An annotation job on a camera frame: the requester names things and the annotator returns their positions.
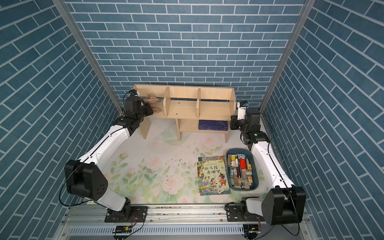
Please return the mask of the light wooden bookshelf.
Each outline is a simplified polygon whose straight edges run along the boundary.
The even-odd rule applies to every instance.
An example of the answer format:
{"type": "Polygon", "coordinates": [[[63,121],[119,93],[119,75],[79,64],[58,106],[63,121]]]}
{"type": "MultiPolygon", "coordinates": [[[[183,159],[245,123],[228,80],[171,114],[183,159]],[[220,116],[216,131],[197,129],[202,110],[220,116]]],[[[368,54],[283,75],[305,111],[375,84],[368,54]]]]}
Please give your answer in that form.
{"type": "Polygon", "coordinates": [[[160,99],[155,104],[160,112],[150,118],[175,120],[179,140],[184,132],[209,133],[199,130],[200,120],[229,123],[236,111],[233,88],[134,85],[134,89],[141,97],[153,95],[160,99]]]}

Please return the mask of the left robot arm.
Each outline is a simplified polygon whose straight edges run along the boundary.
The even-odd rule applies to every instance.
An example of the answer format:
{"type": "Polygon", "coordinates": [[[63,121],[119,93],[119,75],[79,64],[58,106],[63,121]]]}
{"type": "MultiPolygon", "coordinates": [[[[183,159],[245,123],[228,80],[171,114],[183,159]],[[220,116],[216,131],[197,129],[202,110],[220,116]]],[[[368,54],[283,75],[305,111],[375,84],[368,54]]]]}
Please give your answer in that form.
{"type": "Polygon", "coordinates": [[[105,173],[112,163],[112,155],[136,129],[140,129],[143,138],[147,137],[151,125],[149,116],[153,113],[151,105],[144,101],[138,91],[126,93],[123,116],[114,121],[109,131],[87,153],[65,164],[63,188],[69,194],[88,198],[110,211],[128,213],[128,199],[109,187],[105,173]]]}

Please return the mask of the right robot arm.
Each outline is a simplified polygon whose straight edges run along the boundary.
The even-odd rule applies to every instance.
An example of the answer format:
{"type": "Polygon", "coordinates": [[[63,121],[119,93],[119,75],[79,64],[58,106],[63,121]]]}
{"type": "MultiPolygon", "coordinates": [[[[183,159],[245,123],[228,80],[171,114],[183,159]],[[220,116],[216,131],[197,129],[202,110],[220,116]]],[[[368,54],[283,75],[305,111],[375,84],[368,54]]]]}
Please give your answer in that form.
{"type": "Polygon", "coordinates": [[[258,186],[260,175],[255,172],[260,166],[267,183],[264,197],[247,197],[241,201],[241,214],[245,221],[263,217],[270,225],[299,224],[303,219],[306,193],[289,179],[279,163],[272,139],[261,131],[261,112],[249,108],[247,102],[238,103],[238,113],[231,117],[231,130],[241,132],[240,140],[248,150],[231,149],[227,152],[230,187],[233,190],[250,192],[258,186]]]}

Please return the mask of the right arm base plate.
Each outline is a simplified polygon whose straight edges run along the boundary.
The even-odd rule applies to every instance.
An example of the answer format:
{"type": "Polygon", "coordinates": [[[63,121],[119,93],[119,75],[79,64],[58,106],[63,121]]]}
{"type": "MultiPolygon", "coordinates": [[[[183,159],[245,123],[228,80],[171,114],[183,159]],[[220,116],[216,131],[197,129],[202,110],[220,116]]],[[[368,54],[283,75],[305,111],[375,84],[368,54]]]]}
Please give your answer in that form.
{"type": "Polygon", "coordinates": [[[246,207],[235,203],[228,203],[224,206],[228,222],[264,222],[264,217],[251,214],[247,211],[246,207]]]}

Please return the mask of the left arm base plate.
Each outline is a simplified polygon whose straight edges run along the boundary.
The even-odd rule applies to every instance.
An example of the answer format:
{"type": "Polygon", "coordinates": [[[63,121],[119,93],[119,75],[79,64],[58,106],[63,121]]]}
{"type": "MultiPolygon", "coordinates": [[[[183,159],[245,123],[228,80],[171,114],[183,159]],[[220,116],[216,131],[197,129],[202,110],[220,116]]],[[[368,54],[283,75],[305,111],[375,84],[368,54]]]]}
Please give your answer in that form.
{"type": "Polygon", "coordinates": [[[105,223],[143,223],[146,220],[147,213],[147,206],[123,207],[120,212],[108,210],[105,223]]]}

